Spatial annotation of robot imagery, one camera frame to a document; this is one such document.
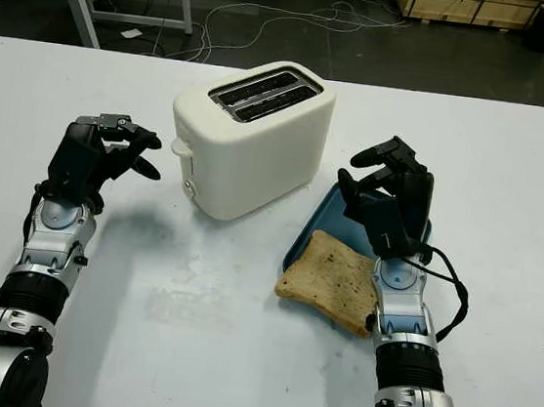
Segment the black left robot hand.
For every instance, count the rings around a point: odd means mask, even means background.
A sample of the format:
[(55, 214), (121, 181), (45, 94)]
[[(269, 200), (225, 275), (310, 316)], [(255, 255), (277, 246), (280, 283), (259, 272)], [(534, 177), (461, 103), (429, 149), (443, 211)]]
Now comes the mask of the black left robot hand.
[(161, 140), (153, 131), (132, 122), (129, 115), (80, 116), (70, 123), (48, 166), (48, 178), (36, 186), (43, 199), (73, 207), (85, 205), (92, 214), (104, 210), (101, 188), (129, 170), (158, 181), (161, 175), (142, 157), (157, 150)]

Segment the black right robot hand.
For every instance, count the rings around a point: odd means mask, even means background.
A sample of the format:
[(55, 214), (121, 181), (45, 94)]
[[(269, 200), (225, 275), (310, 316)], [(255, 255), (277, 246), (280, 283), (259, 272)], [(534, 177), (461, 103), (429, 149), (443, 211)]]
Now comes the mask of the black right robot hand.
[(361, 180), (343, 168), (337, 173), (344, 215), (362, 224), (374, 255), (384, 260), (422, 252), (434, 175), (416, 161), (412, 147), (394, 136), (354, 155), (351, 165), (379, 167)]

